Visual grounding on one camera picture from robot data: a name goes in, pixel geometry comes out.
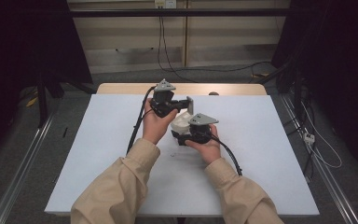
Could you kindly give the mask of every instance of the table surface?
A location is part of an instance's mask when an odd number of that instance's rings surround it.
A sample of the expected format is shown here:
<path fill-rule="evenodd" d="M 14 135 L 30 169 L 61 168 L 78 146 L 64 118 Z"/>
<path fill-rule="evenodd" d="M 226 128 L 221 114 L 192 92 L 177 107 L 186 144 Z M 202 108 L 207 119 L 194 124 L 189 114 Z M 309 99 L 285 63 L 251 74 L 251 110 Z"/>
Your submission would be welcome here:
<path fill-rule="evenodd" d="M 319 214 L 275 107 L 263 86 L 172 84 L 176 87 L 174 99 L 189 95 L 195 100 L 195 113 L 202 110 L 220 120 L 217 124 L 221 131 L 219 136 L 236 155 L 244 175 L 259 183 L 269 194 L 280 215 Z M 139 113 L 139 102 L 154 85 L 101 85 L 98 94 L 91 97 L 46 212 L 69 215 L 70 206 L 92 179 L 111 164 L 113 157 L 125 155 L 128 136 L 124 133 L 132 132 L 132 117 L 136 118 Z M 211 91 L 222 96 L 204 96 Z M 138 215 L 220 216 L 217 193 L 203 173 L 205 165 L 197 151 L 177 146 L 169 134 L 165 134 L 158 146 L 163 149 L 152 169 L 148 196 Z M 225 150 L 222 150 L 222 156 L 232 163 Z"/>

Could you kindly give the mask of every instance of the hand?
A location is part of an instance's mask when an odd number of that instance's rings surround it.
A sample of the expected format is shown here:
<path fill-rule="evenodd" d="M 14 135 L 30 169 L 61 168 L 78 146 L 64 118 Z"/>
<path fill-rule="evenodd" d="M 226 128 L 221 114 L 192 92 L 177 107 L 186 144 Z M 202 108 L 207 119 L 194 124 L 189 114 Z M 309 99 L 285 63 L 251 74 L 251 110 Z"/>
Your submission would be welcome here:
<path fill-rule="evenodd" d="M 216 126 L 210 124 L 209 127 L 211 127 L 212 135 L 218 137 Z M 209 142 L 205 144 L 200 144 L 200 143 L 193 142 L 191 140 L 186 140 L 185 144 L 189 147 L 193 147 L 194 149 L 196 149 L 201 154 L 201 157 L 208 165 L 211 164 L 213 161 L 221 158 L 220 144 L 214 141 L 213 139 L 209 140 Z"/>
<path fill-rule="evenodd" d="M 166 117 L 160 118 L 150 106 L 150 101 L 151 98 L 148 98 L 145 102 L 144 134 L 142 138 L 156 145 L 167 132 L 168 125 L 175 119 L 178 111 L 174 109 Z"/>

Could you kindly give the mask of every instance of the beige sleeve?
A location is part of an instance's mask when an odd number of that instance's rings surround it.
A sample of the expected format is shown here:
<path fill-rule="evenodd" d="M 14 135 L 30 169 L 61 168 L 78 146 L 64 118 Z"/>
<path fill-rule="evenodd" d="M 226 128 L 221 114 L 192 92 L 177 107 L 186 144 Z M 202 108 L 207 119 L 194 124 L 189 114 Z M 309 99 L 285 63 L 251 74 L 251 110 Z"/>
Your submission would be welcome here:
<path fill-rule="evenodd" d="M 71 223 L 134 223 L 158 156 L 154 144 L 138 139 L 126 158 L 115 161 L 77 198 Z"/>
<path fill-rule="evenodd" d="M 212 162 L 205 171 L 220 195 L 227 224 L 282 223 L 267 193 L 253 180 L 237 175 L 225 159 Z"/>

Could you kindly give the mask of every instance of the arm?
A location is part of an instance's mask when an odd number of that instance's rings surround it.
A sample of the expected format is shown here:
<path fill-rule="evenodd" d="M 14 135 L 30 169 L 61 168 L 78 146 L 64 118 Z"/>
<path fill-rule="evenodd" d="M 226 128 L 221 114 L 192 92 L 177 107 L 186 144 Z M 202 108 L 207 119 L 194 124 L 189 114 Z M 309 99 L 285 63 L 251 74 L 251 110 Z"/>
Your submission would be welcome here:
<path fill-rule="evenodd" d="M 217 136 L 214 125 L 211 132 Z M 219 193 L 223 218 L 226 223 L 282 223 L 275 205 L 253 180 L 239 176 L 220 156 L 220 145 L 214 140 L 201 145 L 187 140 L 189 147 L 195 148 L 208 164 L 206 174 Z"/>
<path fill-rule="evenodd" d="M 158 141 L 175 118 L 173 110 L 159 118 L 145 103 L 144 129 L 126 158 L 119 158 L 79 196 L 71 223 L 133 223 L 147 194 L 147 180 L 159 156 Z"/>

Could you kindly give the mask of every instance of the white cable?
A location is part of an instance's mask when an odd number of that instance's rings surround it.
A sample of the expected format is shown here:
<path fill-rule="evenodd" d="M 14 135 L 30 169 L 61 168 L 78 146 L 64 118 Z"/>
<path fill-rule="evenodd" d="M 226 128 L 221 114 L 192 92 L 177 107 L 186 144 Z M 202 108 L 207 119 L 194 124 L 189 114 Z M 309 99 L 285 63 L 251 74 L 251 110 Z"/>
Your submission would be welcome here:
<path fill-rule="evenodd" d="M 315 132 L 325 141 L 325 143 L 330 146 L 330 148 L 333 150 L 333 152 L 337 155 L 338 159 L 339 159 L 339 165 L 332 165 L 330 163 L 328 163 L 327 161 L 325 161 L 320 155 L 318 155 L 318 153 L 316 153 L 313 149 L 312 149 L 312 146 L 307 143 L 309 146 L 310 146 L 310 150 L 315 154 L 315 156 L 320 160 L 322 161 L 324 164 L 326 164 L 327 166 L 330 166 L 332 168 L 339 168 L 342 166 L 342 160 L 341 158 L 339 157 L 338 153 L 334 150 L 334 148 L 322 137 L 322 135 L 318 132 L 318 130 L 315 128 L 315 126 L 313 125 L 313 122 L 312 120 L 310 119 L 310 114 L 308 113 L 308 110 L 307 108 L 304 106 L 304 104 L 301 102 L 302 106 L 304 107 L 305 109 L 305 113 L 307 114 L 307 117 L 308 119 L 310 120 L 310 125 L 312 125 L 313 129 L 315 130 Z"/>

